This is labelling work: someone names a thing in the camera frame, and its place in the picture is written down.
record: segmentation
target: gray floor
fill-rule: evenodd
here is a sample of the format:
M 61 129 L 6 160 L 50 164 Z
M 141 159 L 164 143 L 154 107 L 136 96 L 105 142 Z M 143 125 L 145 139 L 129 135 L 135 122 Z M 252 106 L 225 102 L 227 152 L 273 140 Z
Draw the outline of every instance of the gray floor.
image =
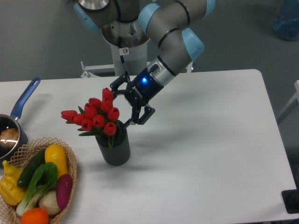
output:
M 150 0 L 141 0 L 142 5 Z M 171 0 L 158 0 L 164 5 Z M 205 52 L 195 71 L 258 69 L 274 114 L 295 93 L 299 80 L 299 41 L 276 37 L 271 20 L 279 0 L 218 0 L 215 11 L 191 29 Z M 0 1 L 0 81 L 78 78 L 85 65 L 112 64 L 100 33 L 78 21 L 73 2 Z M 149 43 L 149 60 L 159 53 Z M 299 107 L 279 126 L 291 167 L 299 164 Z

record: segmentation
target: black vase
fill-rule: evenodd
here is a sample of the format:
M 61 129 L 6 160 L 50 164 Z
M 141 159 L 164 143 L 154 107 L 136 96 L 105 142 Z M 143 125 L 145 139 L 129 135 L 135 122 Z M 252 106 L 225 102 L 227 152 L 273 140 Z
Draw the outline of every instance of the black vase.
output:
M 127 129 L 122 127 L 121 122 L 119 123 L 112 148 L 109 147 L 107 136 L 95 136 L 105 161 L 116 167 L 127 162 L 131 154 Z

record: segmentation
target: blue led light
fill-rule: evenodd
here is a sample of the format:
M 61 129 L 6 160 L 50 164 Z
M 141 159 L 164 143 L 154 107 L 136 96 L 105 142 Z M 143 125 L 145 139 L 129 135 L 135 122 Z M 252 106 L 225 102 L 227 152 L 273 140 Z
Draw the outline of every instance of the blue led light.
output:
M 146 78 L 146 77 L 144 77 L 144 78 L 142 79 L 142 83 L 143 83 L 143 84 L 146 84 L 146 83 L 148 83 L 148 80 L 147 80 L 147 78 Z

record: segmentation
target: yellow bell pepper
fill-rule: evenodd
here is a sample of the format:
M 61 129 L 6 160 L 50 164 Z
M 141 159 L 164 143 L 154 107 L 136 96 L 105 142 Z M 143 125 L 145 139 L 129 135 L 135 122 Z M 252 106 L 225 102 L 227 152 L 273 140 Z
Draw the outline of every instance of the yellow bell pepper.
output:
M 68 174 L 67 156 L 65 149 L 60 145 L 50 145 L 45 151 L 45 162 L 53 162 L 57 166 L 57 177 Z
M 2 164 L 3 164 L 3 167 L 4 167 L 4 174 L 6 176 L 13 176 L 16 179 L 19 178 L 19 176 L 22 173 L 22 171 L 19 168 L 14 167 L 12 165 L 9 165 L 7 160 L 4 160 Z
M 20 203 L 26 194 L 25 189 L 17 187 L 17 181 L 18 179 L 11 175 L 2 177 L 0 181 L 0 195 L 10 205 Z

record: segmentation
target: blue pan handle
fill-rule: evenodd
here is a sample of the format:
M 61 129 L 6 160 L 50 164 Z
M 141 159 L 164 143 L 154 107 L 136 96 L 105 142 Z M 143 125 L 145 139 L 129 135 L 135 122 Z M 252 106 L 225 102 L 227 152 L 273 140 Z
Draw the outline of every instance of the blue pan handle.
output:
M 23 107 L 26 103 L 26 101 L 29 99 L 31 94 L 34 92 L 34 90 L 37 88 L 39 83 L 41 82 L 41 79 L 38 77 L 35 77 L 30 82 L 29 86 L 25 89 L 25 91 L 22 93 L 18 101 L 15 103 L 13 110 L 11 111 L 10 115 L 14 116 L 16 119 L 21 118 Z

